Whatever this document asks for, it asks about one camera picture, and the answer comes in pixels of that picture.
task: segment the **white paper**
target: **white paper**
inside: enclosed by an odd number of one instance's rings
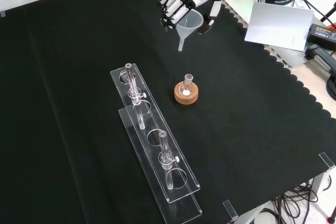
[[[255,2],[246,41],[303,51],[314,11]]]

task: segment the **black tablecloth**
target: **black tablecloth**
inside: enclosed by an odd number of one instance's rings
[[[0,20],[5,223],[162,221],[118,115],[110,71],[127,62],[201,185],[191,223],[225,223],[223,201],[241,215],[325,171],[319,153],[336,160],[330,114],[228,10],[178,52],[157,1],[43,0]],[[186,73],[190,106],[173,98]]]

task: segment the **acrylic test tube rack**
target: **acrylic test tube rack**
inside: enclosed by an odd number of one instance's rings
[[[181,149],[135,64],[111,71],[125,108],[121,120],[167,224],[202,214],[193,193],[200,189]]]

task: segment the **glass test tube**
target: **glass test tube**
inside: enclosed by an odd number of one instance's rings
[[[160,146],[161,146],[160,161],[162,164],[162,168],[165,169],[167,188],[171,190],[173,189],[173,177],[172,177],[172,172],[170,172],[169,170],[173,166],[173,156],[170,152],[170,148],[168,145],[167,132],[160,131],[159,138],[160,138]]]
[[[132,99],[132,103],[134,105],[134,110],[135,113],[137,114],[137,118],[138,118],[138,122],[139,122],[139,127],[141,130],[145,129],[145,122],[143,119],[143,115],[141,113],[141,109],[140,109],[140,103],[141,103],[141,98],[140,98],[140,92],[138,91],[136,82],[135,82],[135,77],[134,77],[134,73],[132,70],[132,64],[127,63],[125,65],[126,71],[127,71],[127,75],[129,78],[129,84],[130,84],[130,97]]]

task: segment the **white powder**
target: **white powder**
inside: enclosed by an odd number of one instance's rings
[[[182,94],[185,95],[185,96],[190,95],[190,91],[189,90],[183,90]]]

